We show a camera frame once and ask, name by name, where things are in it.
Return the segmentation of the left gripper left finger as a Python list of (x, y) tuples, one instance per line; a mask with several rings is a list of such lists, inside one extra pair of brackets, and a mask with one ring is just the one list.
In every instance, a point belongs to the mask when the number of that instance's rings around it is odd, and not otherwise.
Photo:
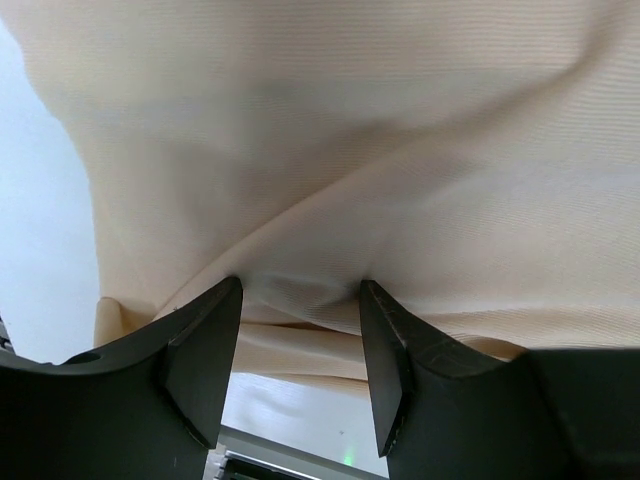
[(229, 277), (54, 365), (1, 355), (5, 479), (199, 479), (221, 426), (243, 299)]

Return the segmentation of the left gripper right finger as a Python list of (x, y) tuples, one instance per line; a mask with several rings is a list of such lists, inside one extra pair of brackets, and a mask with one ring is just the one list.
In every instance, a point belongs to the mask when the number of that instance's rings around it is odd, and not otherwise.
[(529, 350), (504, 362), (378, 283), (359, 310), (378, 453), (393, 479), (635, 479), (639, 352)]

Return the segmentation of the beige trousers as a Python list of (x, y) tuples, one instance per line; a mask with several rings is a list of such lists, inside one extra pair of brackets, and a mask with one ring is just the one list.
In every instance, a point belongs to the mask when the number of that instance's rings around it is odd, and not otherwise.
[(223, 278), (361, 393), (356, 293), (502, 360), (639, 342), (635, 1), (5, 1), (88, 174), (104, 345)]

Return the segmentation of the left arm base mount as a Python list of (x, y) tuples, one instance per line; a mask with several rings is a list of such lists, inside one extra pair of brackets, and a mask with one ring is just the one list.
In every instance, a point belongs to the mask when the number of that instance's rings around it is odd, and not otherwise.
[(203, 479), (383, 479), (375, 473), (223, 426)]

